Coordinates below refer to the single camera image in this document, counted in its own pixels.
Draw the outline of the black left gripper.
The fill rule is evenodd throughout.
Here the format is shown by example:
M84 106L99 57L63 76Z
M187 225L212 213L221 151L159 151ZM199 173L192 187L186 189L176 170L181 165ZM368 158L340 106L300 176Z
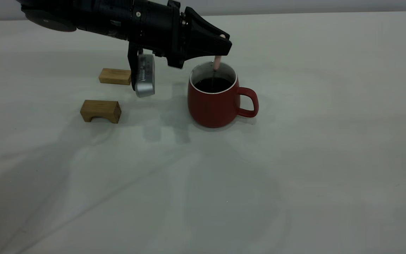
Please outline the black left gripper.
M230 35L203 19L193 8L186 7L190 35L184 53L180 3L169 0L167 5L147 0L134 0L129 26L128 61L137 69L137 55L143 49L165 57L168 66L182 68L185 60L203 56L227 56L232 48Z

